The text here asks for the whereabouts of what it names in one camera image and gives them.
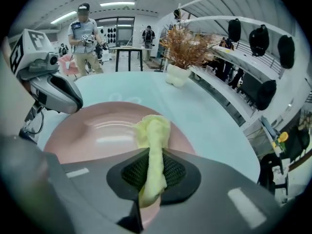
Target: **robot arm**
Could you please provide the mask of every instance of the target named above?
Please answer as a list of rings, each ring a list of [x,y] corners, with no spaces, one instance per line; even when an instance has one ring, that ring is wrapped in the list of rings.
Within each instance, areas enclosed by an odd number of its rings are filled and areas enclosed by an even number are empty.
[[[44,33],[24,29],[10,56],[10,67],[21,82],[28,82],[41,106],[67,114],[82,108],[78,87],[59,72],[58,55]]]

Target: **pink object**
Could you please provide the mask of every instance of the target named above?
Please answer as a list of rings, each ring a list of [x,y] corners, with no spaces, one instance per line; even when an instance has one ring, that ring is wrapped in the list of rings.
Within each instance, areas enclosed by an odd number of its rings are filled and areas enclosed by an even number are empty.
[[[69,116],[51,134],[44,151],[58,156],[60,163],[99,159],[137,149],[133,124],[156,111],[130,102],[104,102]],[[169,148],[195,154],[184,134],[171,123]],[[146,228],[159,211],[160,199],[141,209]]]
[[[76,67],[75,60],[71,60],[71,55],[66,54],[58,59],[60,66],[62,67],[63,73],[65,75],[77,75],[79,74],[78,68]],[[66,68],[66,62],[69,63],[69,69]]]

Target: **round table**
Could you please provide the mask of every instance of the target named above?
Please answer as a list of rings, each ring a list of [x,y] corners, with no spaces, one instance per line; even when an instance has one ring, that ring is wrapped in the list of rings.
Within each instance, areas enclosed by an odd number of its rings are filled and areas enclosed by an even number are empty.
[[[118,72],[76,81],[83,107],[106,101],[128,101],[149,107],[172,121],[197,155],[225,163],[254,182],[260,164],[247,138],[225,109],[191,79],[181,88],[165,82],[164,73]],[[39,136],[43,150],[53,130],[68,114],[47,117]]]

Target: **white pot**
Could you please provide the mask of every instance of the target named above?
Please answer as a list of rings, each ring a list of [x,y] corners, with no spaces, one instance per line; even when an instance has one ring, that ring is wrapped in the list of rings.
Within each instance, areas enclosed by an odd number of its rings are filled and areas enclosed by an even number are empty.
[[[175,87],[182,87],[186,83],[191,71],[189,69],[181,69],[177,66],[168,64],[166,82]]]

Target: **shelf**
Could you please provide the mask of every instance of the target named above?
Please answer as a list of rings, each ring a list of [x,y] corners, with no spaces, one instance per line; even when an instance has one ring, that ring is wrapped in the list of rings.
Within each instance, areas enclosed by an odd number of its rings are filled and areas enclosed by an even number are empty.
[[[208,16],[208,17],[200,17],[189,20],[184,20],[180,22],[180,24],[187,25],[188,29],[192,32],[200,32],[201,34],[215,34],[218,36],[226,36],[228,35],[227,29],[229,25],[229,21],[232,19],[238,18],[241,22],[241,37],[240,42],[249,46],[249,34],[252,30],[259,28],[260,25],[264,24],[268,28],[269,32],[269,47],[266,51],[269,55],[273,56],[275,59],[279,59],[278,52],[278,41],[282,35],[291,36],[295,41],[295,37],[293,37],[288,32],[277,28],[274,25],[268,24],[263,21],[258,21],[249,18],[243,17],[235,17],[235,16]]]
[[[294,33],[295,20],[281,0],[194,0],[179,8],[198,18],[242,17],[266,22],[265,24],[275,26],[288,34]]]
[[[245,56],[241,51],[233,51],[220,46],[216,46],[214,49],[217,50],[216,56],[237,65],[261,83],[270,79],[279,79],[279,74],[275,70],[252,56]]]
[[[231,104],[232,106],[242,115],[245,121],[249,121],[253,115],[252,108],[247,102],[235,92],[229,85],[221,81],[214,75],[209,74],[199,67],[191,67],[190,70],[196,75],[200,76],[216,90],[218,90]]]

